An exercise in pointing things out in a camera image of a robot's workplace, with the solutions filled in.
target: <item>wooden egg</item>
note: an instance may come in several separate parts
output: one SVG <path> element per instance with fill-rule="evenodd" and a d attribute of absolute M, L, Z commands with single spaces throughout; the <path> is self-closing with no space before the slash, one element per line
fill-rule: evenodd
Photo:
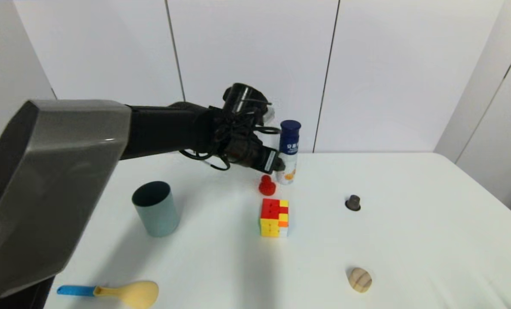
<path fill-rule="evenodd" d="M 354 268 L 349 274 L 349 284 L 353 290 L 364 293 L 368 291 L 372 284 L 372 277 L 362 268 Z"/>

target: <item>plastic spoon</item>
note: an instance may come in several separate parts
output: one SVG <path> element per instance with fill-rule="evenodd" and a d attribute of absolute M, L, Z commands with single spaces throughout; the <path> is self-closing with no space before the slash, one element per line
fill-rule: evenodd
<path fill-rule="evenodd" d="M 152 281 L 139 281 L 115 289 L 98 285 L 63 285 L 57 289 L 57 294 L 79 297 L 117 297 L 134 309 L 149 309 L 158 297 L 158 284 Z"/>

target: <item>rubik's cube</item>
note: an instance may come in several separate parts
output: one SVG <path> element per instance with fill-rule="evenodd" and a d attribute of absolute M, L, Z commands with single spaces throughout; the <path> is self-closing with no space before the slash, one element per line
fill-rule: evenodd
<path fill-rule="evenodd" d="M 288 236 L 288 201 L 263 198 L 259 224 L 263 237 Z"/>

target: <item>gray-blue cup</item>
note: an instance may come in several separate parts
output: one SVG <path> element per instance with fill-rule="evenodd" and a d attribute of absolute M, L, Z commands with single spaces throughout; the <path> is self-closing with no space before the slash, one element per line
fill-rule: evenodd
<path fill-rule="evenodd" d="M 171 234 L 179 225 L 170 185 L 165 182 L 143 184 L 131 197 L 141 221 L 152 237 Z"/>

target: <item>aerosol can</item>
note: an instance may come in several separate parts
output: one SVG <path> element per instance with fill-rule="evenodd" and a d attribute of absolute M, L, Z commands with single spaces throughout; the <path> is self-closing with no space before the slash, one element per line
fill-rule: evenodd
<path fill-rule="evenodd" d="M 280 127 L 282 131 L 280 133 L 279 158 L 284 161 L 286 168 L 281 172 L 277 172 L 277 182 L 282 185 L 289 185 L 295 177 L 301 123 L 298 121 L 283 121 Z"/>

